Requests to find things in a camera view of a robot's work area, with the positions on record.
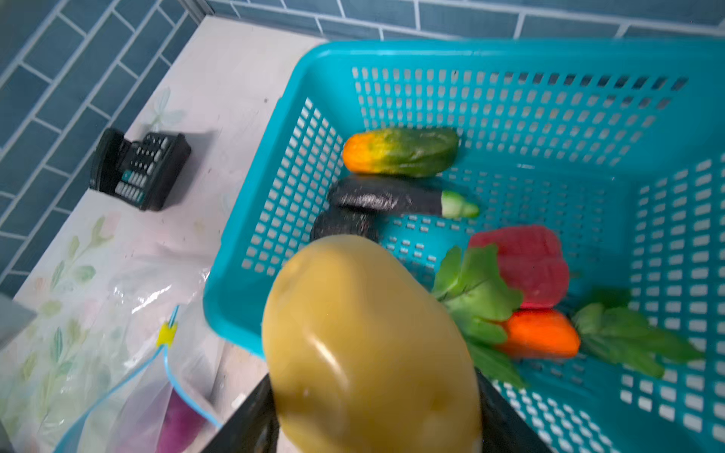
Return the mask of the teal plastic basket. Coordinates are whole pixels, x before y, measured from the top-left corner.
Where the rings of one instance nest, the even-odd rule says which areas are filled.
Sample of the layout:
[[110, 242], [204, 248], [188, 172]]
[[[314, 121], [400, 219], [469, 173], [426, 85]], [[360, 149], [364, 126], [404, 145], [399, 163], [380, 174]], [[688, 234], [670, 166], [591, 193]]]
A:
[[526, 361], [502, 396], [559, 452], [724, 449], [724, 43], [716, 39], [348, 42], [294, 69], [247, 173], [204, 294], [213, 330], [262, 351], [264, 305], [347, 175], [366, 130], [450, 126], [437, 183], [473, 220], [377, 222], [381, 245], [430, 286], [478, 232], [554, 231], [572, 278], [561, 304], [627, 302], [705, 357], [662, 379], [587, 356]]

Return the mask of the purple toy onion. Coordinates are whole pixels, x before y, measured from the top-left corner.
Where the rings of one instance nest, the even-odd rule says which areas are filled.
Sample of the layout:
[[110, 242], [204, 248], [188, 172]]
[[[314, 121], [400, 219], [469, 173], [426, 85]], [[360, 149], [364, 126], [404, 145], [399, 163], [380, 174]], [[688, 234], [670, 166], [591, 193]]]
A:
[[176, 391], [171, 393], [160, 430], [158, 453], [184, 452], [201, 432], [206, 420], [190, 407]]

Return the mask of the clear zip top bag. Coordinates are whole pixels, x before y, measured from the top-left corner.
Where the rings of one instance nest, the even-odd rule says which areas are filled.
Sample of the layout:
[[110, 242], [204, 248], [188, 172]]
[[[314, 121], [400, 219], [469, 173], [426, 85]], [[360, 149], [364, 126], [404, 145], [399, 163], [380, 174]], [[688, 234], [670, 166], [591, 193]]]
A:
[[31, 322], [1, 353], [6, 452], [157, 452], [171, 393], [206, 424], [199, 452], [266, 374], [209, 327], [211, 259], [158, 249], [50, 251], [15, 301]]

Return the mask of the yellow toy potato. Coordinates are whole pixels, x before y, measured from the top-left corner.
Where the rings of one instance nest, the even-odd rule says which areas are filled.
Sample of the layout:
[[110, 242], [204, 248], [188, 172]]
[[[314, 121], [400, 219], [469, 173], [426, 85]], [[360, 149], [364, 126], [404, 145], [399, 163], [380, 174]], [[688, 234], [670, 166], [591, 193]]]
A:
[[281, 429], [301, 452], [478, 452], [474, 364], [444, 307], [387, 250], [338, 235], [283, 266], [262, 319]]

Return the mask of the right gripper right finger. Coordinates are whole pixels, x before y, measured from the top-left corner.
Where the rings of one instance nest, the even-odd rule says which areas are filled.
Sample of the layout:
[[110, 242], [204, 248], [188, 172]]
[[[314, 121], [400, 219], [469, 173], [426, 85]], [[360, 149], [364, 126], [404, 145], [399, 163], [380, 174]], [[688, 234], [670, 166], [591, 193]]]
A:
[[551, 453], [549, 446], [517, 414], [500, 395], [494, 385], [476, 371], [481, 397], [481, 426], [483, 446], [481, 452], [496, 453]]

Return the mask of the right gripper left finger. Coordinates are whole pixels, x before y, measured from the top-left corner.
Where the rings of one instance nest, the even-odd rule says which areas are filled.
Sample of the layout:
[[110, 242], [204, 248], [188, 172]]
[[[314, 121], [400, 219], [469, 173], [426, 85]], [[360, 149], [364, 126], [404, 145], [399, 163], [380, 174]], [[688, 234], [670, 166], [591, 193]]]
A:
[[202, 450], [203, 453], [275, 453], [281, 426], [269, 375]]

